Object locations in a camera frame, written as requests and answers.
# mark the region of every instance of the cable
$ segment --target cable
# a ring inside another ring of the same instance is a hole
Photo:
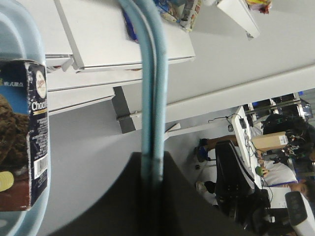
[[[269,184],[267,183],[267,181],[265,180],[265,178],[264,178],[264,177],[260,177],[260,178],[261,178],[263,181],[265,181],[267,187],[269,188],[269,190],[270,190],[270,192],[271,192],[271,200],[270,200],[270,203],[271,203],[272,200],[273,200],[273,198],[274,198],[274,193],[272,192],[271,187],[269,186]]]

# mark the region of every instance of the black office chair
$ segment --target black office chair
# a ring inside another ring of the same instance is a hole
[[[245,229],[262,235],[268,230],[263,220],[270,207],[267,191],[255,185],[253,173],[230,140],[218,142],[215,149],[219,209]]]

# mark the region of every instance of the snack package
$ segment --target snack package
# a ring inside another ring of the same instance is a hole
[[[250,10],[259,11],[263,14],[269,14],[272,7],[271,0],[246,0]]]
[[[187,0],[180,21],[180,26],[186,32],[190,32],[199,14],[202,0]]]
[[[127,33],[129,35],[129,37],[135,41],[138,42],[138,36],[134,30],[134,27],[132,25],[132,22],[130,20],[130,18],[128,17],[127,13],[122,9],[123,11],[123,16],[124,16],[124,20],[125,20],[125,25],[126,25],[126,29],[127,29]]]
[[[0,60],[0,211],[28,210],[47,186],[45,66]]]
[[[169,1],[175,4],[176,6],[181,6],[186,3],[186,0],[169,0]]]
[[[179,16],[176,7],[168,0],[159,0],[157,9],[162,18],[169,22],[178,23]]]

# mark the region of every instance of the white shirt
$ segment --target white shirt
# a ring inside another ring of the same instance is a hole
[[[275,184],[287,184],[297,182],[293,171],[282,163],[274,164],[274,161],[264,161],[265,168],[269,170],[268,175],[264,178],[264,186],[272,186]]]

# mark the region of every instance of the white cabinet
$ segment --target white cabinet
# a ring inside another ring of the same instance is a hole
[[[63,65],[72,50],[54,0],[18,0],[32,15],[45,46],[47,66]]]
[[[80,70],[102,71],[141,67],[139,44],[129,39],[116,0],[55,0]],[[187,33],[163,22],[170,63],[195,57]]]

